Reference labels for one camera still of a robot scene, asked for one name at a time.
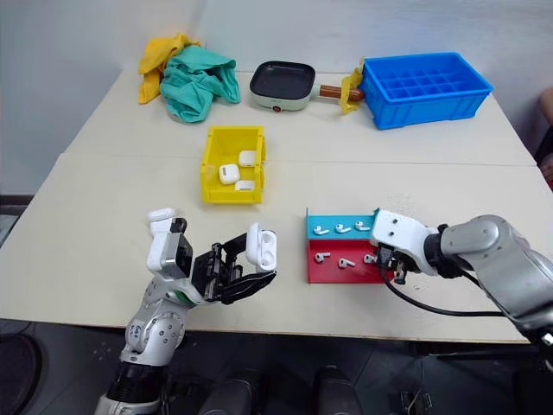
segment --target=blue plastic bin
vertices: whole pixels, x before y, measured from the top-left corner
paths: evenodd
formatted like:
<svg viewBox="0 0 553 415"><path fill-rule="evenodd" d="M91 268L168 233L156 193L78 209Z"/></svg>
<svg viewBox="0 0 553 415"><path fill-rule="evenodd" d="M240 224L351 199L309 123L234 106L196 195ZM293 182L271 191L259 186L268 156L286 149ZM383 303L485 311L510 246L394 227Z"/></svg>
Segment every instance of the blue plastic bin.
<svg viewBox="0 0 553 415"><path fill-rule="evenodd" d="M471 118L493 91L456 52L367 58L359 88L381 130Z"/></svg>

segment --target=yellow plastic box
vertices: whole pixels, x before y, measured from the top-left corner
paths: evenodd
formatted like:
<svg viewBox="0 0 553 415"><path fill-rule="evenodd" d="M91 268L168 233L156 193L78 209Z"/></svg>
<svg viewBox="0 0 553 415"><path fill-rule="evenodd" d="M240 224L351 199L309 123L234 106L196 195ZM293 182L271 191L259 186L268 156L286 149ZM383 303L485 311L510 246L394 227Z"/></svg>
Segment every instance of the yellow plastic box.
<svg viewBox="0 0 553 415"><path fill-rule="evenodd" d="M238 165L242 150L255 150L254 167ZM261 203L265 177L262 161L267 158L263 127L211 127L201 161L201 194L205 203L251 204ZM253 190L234 190L233 184L219 181L219 166L236 164L240 180L255 182Z"/></svg>

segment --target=yellow cloth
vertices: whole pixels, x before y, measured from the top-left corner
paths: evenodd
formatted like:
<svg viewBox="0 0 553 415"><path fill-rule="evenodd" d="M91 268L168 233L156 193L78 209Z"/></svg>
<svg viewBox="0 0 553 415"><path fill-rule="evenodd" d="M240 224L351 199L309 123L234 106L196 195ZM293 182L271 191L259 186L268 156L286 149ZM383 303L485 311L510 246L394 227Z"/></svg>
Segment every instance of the yellow cloth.
<svg viewBox="0 0 553 415"><path fill-rule="evenodd" d="M348 114L349 112L359 108L359 102L349 102L347 99L349 98L349 90L356 88L357 85L361 83L362 79L363 74L361 72L361 68L356 67L351 75L342 80L342 92L340 95L340 108L342 110L342 114Z"/></svg>
<svg viewBox="0 0 553 415"><path fill-rule="evenodd" d="M159 84L162 82L163 71L169 58L179 54L188 45L200 45L191 41L183 33L177 33L174 38L151 39L144 48L138 73L144 75L140 86L138 104L146 104L159 95Z"/></svg>

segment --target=earbud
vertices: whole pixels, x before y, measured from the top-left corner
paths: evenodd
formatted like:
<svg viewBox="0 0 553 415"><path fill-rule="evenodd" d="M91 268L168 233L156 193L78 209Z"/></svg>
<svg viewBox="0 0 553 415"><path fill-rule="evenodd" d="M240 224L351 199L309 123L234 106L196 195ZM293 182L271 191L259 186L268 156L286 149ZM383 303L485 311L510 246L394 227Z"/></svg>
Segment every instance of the earbud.
<svg viewBox="0 0 553 415"><path fill-rule="evenodd" d="M346 233L346 232L349 232L352 230L352 228L350 227L344 227L344 225L342 225L341 223L339 223L338 225L336 225L334 227L334 229L336 229L336 232L337 233Z"/></svg>
<svg viewBox="0 0 553 415"><path fill-rule="evenodd" d="M315 254L315 261L319 264L325 260L326 257L330 256L330 252L318 252Z"/></svg>
<svg viewBox="0 0 553 415"><path fill-rule="evenodd" d="M377 258L374 255L371 255L370 253L367 253L363 257L363 262L366 264L372 264L373 262L376 262L376 261L377 261Z"/></svg>
<svg viewBox="0 0 553 415"><path fill-rule="evenodd" d="M350 261L349 259L340 258L338 259L338 267L341 269L344 269L348 266L355 266L355 263Z"/></svg>
<svg viewBox="0 0 553 415"><path fill-rule="evenodd" d="M366 227L365 223L363 223L361 220L358 220L357 222L355 222L355 229L357 229L358 231L370 231L371 230L371 228Z"/></svg>
<svg viewBox="0 0 553 415"><path fill-rule="evenodd" d="M325 233L329 233L330 231L328 229L323 229L321 225L317 225L313 228L313 232L315 235L324 235Z"/></svg>

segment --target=pan handle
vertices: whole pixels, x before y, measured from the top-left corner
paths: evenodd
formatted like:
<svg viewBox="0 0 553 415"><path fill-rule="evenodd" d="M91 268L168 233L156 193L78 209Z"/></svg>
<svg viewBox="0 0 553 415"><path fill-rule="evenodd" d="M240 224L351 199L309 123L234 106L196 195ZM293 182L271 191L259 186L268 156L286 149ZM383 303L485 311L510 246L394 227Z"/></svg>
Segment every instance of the pan handle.
<svg viewBox="0 0 553 415"><path fill-rule="evenodd" d="M329 98L340 98L342 94L342 88L339 86L330 86L330 85L321 85L321 91L319 95L322 97ZM365 94L360 89L350 89L349 90L349 100L350 101L361 101L365 97Z"/></svg>

